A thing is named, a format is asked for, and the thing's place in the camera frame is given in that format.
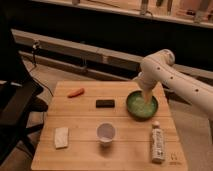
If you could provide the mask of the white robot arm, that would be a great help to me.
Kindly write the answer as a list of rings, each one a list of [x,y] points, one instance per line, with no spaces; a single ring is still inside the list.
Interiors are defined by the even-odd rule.
[[[152,91],[158,82],[172,89],[213,120],[213,86],[205,84],[173,68],[175,55],[169,49],[162,49],[140,62],[141,72],[135,78],[144,91]]]

